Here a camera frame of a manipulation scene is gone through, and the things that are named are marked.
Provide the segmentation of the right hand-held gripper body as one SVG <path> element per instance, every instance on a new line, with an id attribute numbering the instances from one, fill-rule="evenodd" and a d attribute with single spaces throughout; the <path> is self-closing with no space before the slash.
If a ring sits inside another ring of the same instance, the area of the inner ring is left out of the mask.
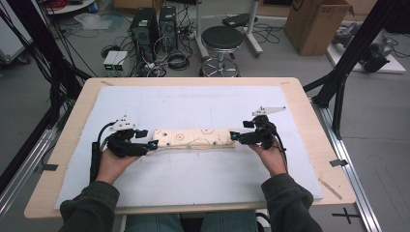
<path id="1" fill-rule="evenodd" d="M 251 145 L 260 143 L 267 150 L 272 147 L 275 140 L 278 141 L 278 147 L 281 151 L 285 151 L 278 135 L 277 127 L 269 120 L 268 115 L 285 110 L 286 107 L 263 107 L 252 112 L 253 121 L 255 123 L 255 131 L 242 133 L 240 138 L 241 144 Z"/>

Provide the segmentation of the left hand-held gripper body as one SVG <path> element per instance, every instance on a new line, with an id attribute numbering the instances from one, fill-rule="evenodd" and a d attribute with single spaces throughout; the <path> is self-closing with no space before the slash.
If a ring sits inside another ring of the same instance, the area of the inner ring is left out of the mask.
<path id="1" fill-rule="evenodd" d="M 106 146 L 117 157 L 142 157 L 148 153 L 148 144 L 132 143 L 137 128 L 126 115 L 108 128 L 111 135 L 106 138 Z"/>

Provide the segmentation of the cream cloth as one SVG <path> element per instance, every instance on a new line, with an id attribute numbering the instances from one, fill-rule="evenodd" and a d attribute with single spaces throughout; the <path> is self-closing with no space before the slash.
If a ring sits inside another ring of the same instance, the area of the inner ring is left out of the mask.
<path id="1" fill-rule="evenodd" d="M 217 149 L 234 148 L 235 142 L 227 129 L 212 130 L 160 130 L 156 129 L 153 139 L 162 149 Z"/>

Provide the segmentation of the person's right hand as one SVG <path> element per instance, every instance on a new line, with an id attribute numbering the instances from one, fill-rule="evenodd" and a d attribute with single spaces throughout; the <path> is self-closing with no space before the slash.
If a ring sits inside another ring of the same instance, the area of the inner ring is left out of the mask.
<path id="1" fill-rule="evenodd" d="M 259 156 L 271 177 L 287 172 L 283 156 L 276 141 L 267 150 L 259 145 L 249 145 L 249 147 Z"/>

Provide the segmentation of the white foam mat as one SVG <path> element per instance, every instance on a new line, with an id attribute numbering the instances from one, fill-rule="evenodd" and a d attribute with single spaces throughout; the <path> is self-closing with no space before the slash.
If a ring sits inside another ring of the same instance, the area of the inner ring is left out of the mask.
<path id="1" fill-rule="evenodd" d="M 275 109 L 269 119 L 286 149 L 290 175 L 315 199 L 323 198 L 290 105 L 278 86 L 105 86 L 85 123 L 57 200 L 72 199 L 88 185 L 91 145 L 106 138 L 104 125 L 122 116 L 150 137 L 166 130 L 243 132 L 243 123 L 261 106 Z M 260 186 L 268 177 L 259 157 L 241 144 L 208 150 L 164 147 L 134 162 L 114 185 L 120 191 L 119 207 L 262 203 Z"/>

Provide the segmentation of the person's leg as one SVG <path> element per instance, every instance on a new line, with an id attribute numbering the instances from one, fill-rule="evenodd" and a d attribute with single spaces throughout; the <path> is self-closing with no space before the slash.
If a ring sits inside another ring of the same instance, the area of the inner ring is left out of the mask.
<path id="1" fill-rule="evenodd" d="M 225 211 L 207 213 L 201 232 L 258 232 L 254 211 Z"/>
<path id="2" fill-rule="evenodd" d="M 125 232 L 185 232 L 176 215 L 136 215 L 126 220 Z"/>

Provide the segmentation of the person's right leg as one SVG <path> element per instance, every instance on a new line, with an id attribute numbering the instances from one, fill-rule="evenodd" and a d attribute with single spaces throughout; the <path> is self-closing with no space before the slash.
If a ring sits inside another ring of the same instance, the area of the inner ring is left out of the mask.
<path id="1" fill-rule="evenodd" d="M 207 213 L 201 232 L 258 232 L 254 211 L 225 211 Z"/>

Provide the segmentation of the thin wooden stick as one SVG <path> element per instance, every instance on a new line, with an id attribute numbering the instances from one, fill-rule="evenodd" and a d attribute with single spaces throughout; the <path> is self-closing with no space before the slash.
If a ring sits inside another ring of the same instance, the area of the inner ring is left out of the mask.
<path id="1" fill-rule="evenodd" d="M 339 200 L 342 200 L 342 196 L 334 189 L 332 188 L 327 182 L 322 180 L 321 178 L 318 178 L 318 181 L 326 188 L 328 189 L 336 198 Z"/>

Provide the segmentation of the white metal stand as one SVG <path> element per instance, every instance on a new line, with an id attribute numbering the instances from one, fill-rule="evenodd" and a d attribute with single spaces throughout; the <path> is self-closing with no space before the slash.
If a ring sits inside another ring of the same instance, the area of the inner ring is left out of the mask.
<path id="1" fill-rule="evenodd" d="M 209 58 L 209 53 L 207 48 L 202 44 L 202 28 L 201 28 L 201 22 L 202 22 L 202 10 L 201 10 L 201 5 L 202 5 L 203 0 L 195 0 L 196 3 L 196 29 L 194 32 L 194 38 L 197 44 L 197 47 L 199 49 L 201 58 L 203 60 Z M 259 42 L 256 40 L 254 35 L 252 34 L 253 32 L 253 25 L 254 25 L 254 20 L 256 18 L 256 12 L 257 8 L 259 6 L 260 0 L 251 0 L 251 5 L 250 5 L 250 10 L 249 10 L 249 21 L 248 21 L 248 28 L 245 33 L 246 38 L 248 39 L 249 43 L 251 44 L 253 50 L 255 51 L 255 55 L 259 56 L 260 54 L 263 53 L 263 49 L 261 48 Z"/>

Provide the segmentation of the slim black computer tower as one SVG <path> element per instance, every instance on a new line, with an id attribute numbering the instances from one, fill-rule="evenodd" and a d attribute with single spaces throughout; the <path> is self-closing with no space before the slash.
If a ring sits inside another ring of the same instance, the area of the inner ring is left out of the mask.
<path id="1" fill-rule="evenodd" d="M 163 51 L 177 48 L 176 7 L 162 6 L 159 17 L 161 46 Z"/>

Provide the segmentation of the clear plastic sheet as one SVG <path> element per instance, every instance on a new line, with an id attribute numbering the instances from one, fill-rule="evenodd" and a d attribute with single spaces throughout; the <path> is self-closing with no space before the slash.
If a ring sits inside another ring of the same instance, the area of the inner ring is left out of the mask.
<path id="1" fill-rule="evenodd" d="M 98 14 L 78 14 L 74 19 L 82 25 L 84 30 L 106 30 L 112 24 L 111 20 L 102 19 Z"/>

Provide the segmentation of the black device on board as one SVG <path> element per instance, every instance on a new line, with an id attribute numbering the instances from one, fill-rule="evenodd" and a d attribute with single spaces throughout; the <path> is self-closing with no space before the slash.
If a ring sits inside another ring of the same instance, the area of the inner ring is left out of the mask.
<path id="1" fill-rule="evenodd" d="M 353 41 L 358 33 L 361 24 L 356 22 L 350 25 L 341 25 L 332 39 L 333 44 L 341 44 L 346 48 Z M 379 71 L 384 65 L 389 63 L 387 57 L 394 51 L 394 41 L 385 36 L 385 30 L 382 29 L 370 46 L 366 49 L 359 63 L 368 73 Z"/>

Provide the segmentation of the round white table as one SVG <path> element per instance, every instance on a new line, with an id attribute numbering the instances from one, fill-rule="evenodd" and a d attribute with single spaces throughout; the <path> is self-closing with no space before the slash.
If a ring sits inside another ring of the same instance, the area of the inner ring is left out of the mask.
<path id="1" fill-rule="evenodd" d="M 49 15 L 83 10 L 96 4 L 97 0 L 46 0 L 43 6 Z"/>

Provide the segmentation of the white floor board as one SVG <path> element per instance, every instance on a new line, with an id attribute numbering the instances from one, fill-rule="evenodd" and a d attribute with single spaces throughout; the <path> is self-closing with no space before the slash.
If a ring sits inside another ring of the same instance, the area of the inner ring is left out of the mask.
<path id="1" fill-rule="evenodd" d="M 327 56 L 333 66 L 335 66 L 342 54 L 344 53 L 345 48 L 341 44 L 333 44 L 331 43 L 328 48 L 327 48 Z M 396 74 L 403 74 L 406 72 L 406 69 L 403 68 L 398 61 L 396 60 L 395 57 L 392 55 L 389 55 L 387 57 L 388 63 L 385 64 L 380 70 L 378 70 L 378 73 L 396 73 Z M 355 67 L 353 68 L 353 72 L 361 72 L 365 73 L 366 70 L 363 68 L 363 66 L 360 63 L 357 63 Z"/>

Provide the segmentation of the black metal frame stand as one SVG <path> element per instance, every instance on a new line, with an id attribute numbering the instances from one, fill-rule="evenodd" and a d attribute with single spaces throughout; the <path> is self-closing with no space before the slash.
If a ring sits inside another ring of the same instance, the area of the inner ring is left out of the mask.
<path id="1" fill-rule="evenodd" d="M 377 34 L 404 2 L 405 0 L 377 0 L 336 66 L 328 74 L 303 87 L 305 92 L 309 92 L 322 86 L 319 93 L 312 98 L 313 103 L 321 108 L 327 108 L 330 100 L 336 97 L 331 129 L 338 140 L 341 140 L 340 121 L 347 77 L 363 58 Z"/>

